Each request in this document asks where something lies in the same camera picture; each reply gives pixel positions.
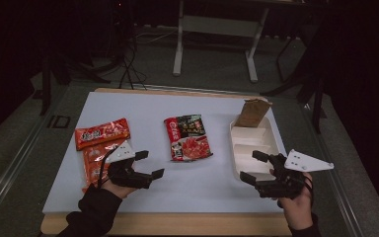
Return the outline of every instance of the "red instant noodle package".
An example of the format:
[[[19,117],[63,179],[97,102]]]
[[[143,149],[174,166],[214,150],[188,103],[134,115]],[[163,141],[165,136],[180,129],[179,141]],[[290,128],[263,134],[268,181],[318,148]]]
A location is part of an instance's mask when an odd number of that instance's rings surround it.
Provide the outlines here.
[[[88,128],[75,129],[76,150],[82,150],[86,187],[96,185],[100,178],[102,160],[105,155],[120,146],[126,139],[130,138],[130,130],[127,120],[121,118]],[[103,169],[103,180],[107,177],[110,164],[105,164]]]
[[[166,118],[173,161],[194,161],[211,156],[201,115]]]
[[[75,129],[76,150],[78,151],[87,146],[119,138],[130,138],[130,129],[125,118],[92,127]]]
[[[100,179],[101,165],[105,155],[122,145],[125,139],[117,139],[106,141],[93,146],[87,146],[83,149],[84,158],[84,168],[85,168],[85,180],[86,187],[84,187],[84,192],[91,185],[94,184],[96,187],[98,185],[98,180]],[[109,168],[108,163],[104,165],[102,180],[107,178],[107,172]]]

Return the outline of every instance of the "wooden table edge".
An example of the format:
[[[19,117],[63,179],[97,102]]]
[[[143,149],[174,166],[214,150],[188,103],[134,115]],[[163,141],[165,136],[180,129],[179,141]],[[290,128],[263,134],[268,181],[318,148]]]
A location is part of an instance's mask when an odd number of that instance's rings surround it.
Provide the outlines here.
[[[67,213],[48,213],[43,234],[58,234]],[[291,236],[283,213],[121,213],[111,235]]]

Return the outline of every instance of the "table leg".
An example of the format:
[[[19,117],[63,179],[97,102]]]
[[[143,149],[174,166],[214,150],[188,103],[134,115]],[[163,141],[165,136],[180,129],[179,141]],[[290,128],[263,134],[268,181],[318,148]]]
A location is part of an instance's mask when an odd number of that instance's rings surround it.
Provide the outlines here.
[[[180,17],[178,19],[178,45],[175,53],[174,76],[181,75],[181,65],[183,63],[183,16],[184,16],[184,0],[180,1]]]
[[[265,8],[263,15],[261,17],[261,21],[258,23],[258,27],[254,35],[252,47],[250,50],[247,50],[245,53],[246,61],[248,63],[249,78],[252,83],[258,82],[257,69],[255,68],[255,62],[254,62],[254,54],[255,54],[255,51],[257,50],[258,42],[260,41],[261,32],[263,31],[263,28],[264,28],[267,12],[268,12],[268,8]]]

